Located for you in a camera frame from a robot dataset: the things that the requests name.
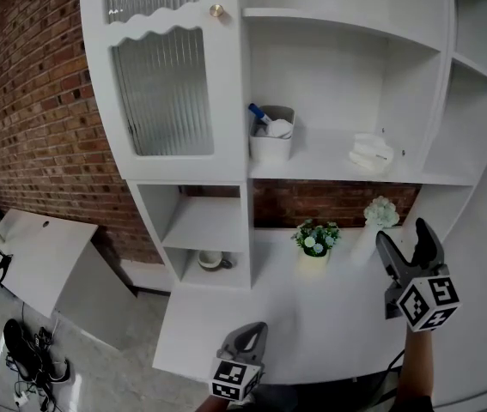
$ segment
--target white shelving unit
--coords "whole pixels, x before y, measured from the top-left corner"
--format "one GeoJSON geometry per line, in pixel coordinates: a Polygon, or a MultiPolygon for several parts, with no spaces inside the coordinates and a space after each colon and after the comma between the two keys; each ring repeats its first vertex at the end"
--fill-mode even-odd
{"type": "Polygon", "coordinates": [[[254,249],[254,179],[421,183],[398,232],[410,247],[418,216],[447,236],[484,171],[487,0],[81,6],[108,140],[177,285],[241,290],[260,280],[271,258],[254,249]],[[295,110],[287,162],[249,160],[250,102],[295,110]],[[357,132],[395,148],[387,174],[349,162],[357,132]],[[187,197],[183,185],[236,186],[239,196],[187,197]],[[236,266],[206,272],[199,250],[224,251],[236,266]]]}

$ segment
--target brick wall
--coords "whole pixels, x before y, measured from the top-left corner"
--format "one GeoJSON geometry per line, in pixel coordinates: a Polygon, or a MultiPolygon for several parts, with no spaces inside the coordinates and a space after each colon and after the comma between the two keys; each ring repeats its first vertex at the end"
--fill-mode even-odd
{"type": "Polygon", "coordinates": [[[117,257],[159,263],[113,162],[79,0],[0,0],[0,210],[100,225],[117,257]]]}

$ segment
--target mug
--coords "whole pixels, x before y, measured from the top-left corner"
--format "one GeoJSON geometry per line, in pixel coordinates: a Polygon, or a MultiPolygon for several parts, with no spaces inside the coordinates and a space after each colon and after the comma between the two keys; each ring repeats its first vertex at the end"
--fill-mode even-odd
{"type": "Polygon", "coordinates": [[[231,269],[234,265],[224,259],[221,251],[199,251],[198,263],[203,270],[231,269]]]}

